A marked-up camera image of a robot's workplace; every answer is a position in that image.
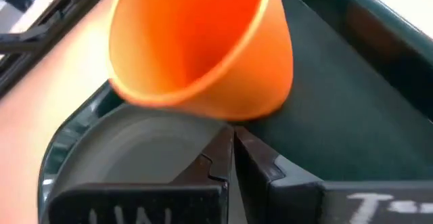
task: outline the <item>gray surface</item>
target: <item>gray surface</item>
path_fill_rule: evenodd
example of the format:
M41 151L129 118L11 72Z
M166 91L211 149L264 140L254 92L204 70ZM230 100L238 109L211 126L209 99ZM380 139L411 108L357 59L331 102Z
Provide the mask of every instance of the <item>gray surface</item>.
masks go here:
M195 116L122 105L80 140L62 167L51 196L81 183L168 183L223 125ZM237 179L233 179L231 189L229 218L232 223L245 223Z
M433 179L433 125L300 0L283 0L294 84L248 129L324 180Z

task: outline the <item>cup rim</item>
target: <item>cup rim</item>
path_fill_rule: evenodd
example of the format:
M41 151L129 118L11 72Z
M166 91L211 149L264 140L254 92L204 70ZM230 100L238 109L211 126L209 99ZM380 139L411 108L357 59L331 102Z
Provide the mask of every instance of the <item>cup rim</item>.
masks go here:
M188 99L194 97L197 94L205 91L212 84L214 84L219 78L225 76L229 69L233 66L236 57L244 50L244 47L248 44L251 37L254 36L256 30L258 29L263 16L267 10L269 0L259 0L256 7L256 11L247 25L247 29L240 35L240 38L235 42L234 46L221 58L221 62L212 67L203 76L196 79L190 83L185 88L171 91L162 95L143 95L137 90L129 88L126 86L117 76L115 70L112 67L111 54L112 54L112 23L114 21L114 16L116 15L116 10L119 3L122 0L114 0L114 5L112 6L110 17L110 37L108 43L109 49L109 59L107 61L109 82L113 86L113 89L122 97L124 97L128 102L132 104L139 104L143 106L153 106L153 107L163 107L163 106L175 106Z

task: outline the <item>orange plastic cup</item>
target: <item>orange plastic cup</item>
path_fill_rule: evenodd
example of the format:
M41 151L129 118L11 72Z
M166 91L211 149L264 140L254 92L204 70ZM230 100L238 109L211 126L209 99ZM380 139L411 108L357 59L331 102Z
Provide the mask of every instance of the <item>orange plastic cup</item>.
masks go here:
M246 120L293 79L281 0L115 0L110 81L128 102Z

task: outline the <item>orange cone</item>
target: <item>orange cone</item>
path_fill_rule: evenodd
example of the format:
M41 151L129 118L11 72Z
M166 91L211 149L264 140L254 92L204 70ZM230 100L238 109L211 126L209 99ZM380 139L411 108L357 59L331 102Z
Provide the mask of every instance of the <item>orange cone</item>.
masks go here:
M115 0L110 81L132 104L246 120L293 79L281 0Z

